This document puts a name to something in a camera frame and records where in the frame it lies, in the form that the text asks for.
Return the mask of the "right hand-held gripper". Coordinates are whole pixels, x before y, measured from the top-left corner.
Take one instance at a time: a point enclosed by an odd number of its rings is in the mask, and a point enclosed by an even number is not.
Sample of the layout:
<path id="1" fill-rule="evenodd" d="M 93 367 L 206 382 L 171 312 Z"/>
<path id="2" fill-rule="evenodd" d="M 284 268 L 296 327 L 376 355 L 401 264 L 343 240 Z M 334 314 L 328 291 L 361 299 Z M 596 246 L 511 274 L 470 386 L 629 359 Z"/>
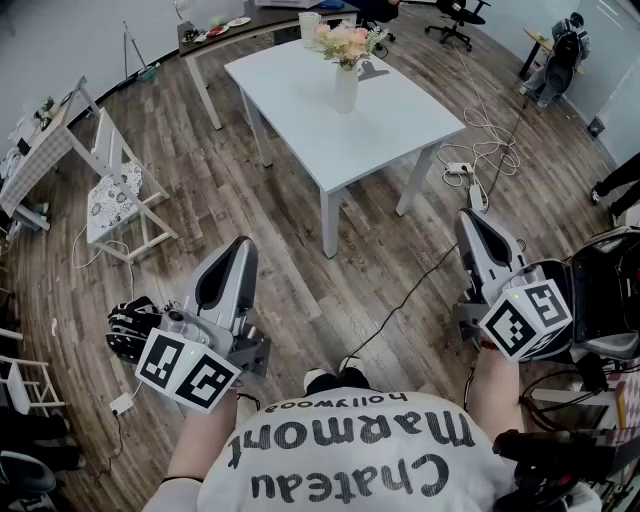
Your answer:
<path id="1" fill-rule="evenodd" d="M 518 241 L 493 217 L 462 209 L 454 221 L 462 266 L 471 282 L 452 307 L 460 338 L 479 346 L 489 342 L 507 360 L 547 359 L 567 349 L 560 341 L 572 315 L 559 284 L 551 278 L 560 263 L 525 267 Z M 482 289 L 488 294 L 481 294 Z"/>

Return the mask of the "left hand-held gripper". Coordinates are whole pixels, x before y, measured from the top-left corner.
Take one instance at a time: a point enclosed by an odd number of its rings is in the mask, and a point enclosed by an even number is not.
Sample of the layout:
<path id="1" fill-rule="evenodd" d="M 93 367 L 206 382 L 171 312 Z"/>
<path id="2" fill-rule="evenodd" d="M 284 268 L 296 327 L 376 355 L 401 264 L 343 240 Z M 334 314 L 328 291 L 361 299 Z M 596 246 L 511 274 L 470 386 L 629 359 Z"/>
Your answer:
<path id="1" fill-rule="evenodd" d="M 271 341 L 248 322 L 257 266 L 254 242 L 238 236 L 193 271 L 185 308 L 142 309 L 149 332 L 136 377 L 183 405 L 210 412 L 242 374 L 265 376 Z"/>

